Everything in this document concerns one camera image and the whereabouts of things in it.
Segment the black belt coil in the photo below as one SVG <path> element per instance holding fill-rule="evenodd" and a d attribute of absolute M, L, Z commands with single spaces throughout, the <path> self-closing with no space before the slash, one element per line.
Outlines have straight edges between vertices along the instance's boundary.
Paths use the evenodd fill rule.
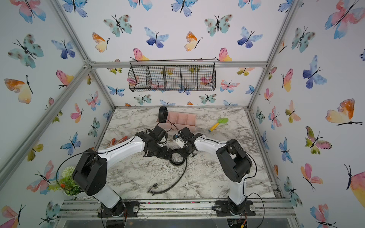
<path fill-rule="evenodd" d="M 153 186 L 151 186 L 148 189 L 148 191 L 147 191 L 148 194 L 151 194 L 152 196 L 155 196 L 155 195 L 161 195 L 161 194 L 169 192 L 171 189 L 173 189 L 180 182 L 180 180 L 185 175 L 185 172 L 186 172 L 187 166 L 188 166 L 188 160 L 187 160 L 187 158 L 183 157 L 183 155 L 181 154 L 181 152 L 179 150 L 177 150 L 177 149 L 172 150 L 171 158 L 169 159 L 169 162 L 170 162 L 170 164 L 172 164 L 173 166 L 176 166 L 176 167 L 180 167 L 183 164 L 185 164 L 183 173 L 180 175 L 179 179 L 175 183 L 173 183 L 170 187 L 168 187 L 164 190 L 157 191 L 158 183 L 155 183 Z"/>

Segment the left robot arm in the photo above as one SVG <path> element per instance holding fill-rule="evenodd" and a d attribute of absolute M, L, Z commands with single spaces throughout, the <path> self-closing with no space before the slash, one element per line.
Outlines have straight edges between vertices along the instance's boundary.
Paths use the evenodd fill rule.
<path fill-rule="evenodd" d="M 168 133 L 156 126 L 107 149 L 98 152 L 88 149 L 81 153 L 71 178 L 87 196 L 98 200 L 111 217 L 125 217 L 127 209 L 123 199 L 106 183 L 108 170 L 135 153 L 145 152 L 154 156 L 168 152 L 168 148 L 163 146 L 167 139 Z"/>

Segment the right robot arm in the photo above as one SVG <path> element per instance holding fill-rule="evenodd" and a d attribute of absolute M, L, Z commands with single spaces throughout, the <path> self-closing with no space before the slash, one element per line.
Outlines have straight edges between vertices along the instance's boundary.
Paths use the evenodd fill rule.
<path fill-rule="evenodd" d="M 219 141 L 198 133 L 193 134 L 185 127 L 173 136 L 173 140 L 180 147 L 178 153 L 186 158 L 194 151 L 208 152 L 216 155 L 221 168 L 230 180 L 230 192 L 227 200 L 217 200 L 212 210 L 218 217 L 255 216 L 253 202 L 246 195 L 246 180 L 253 160 L 235 139 Z"/>

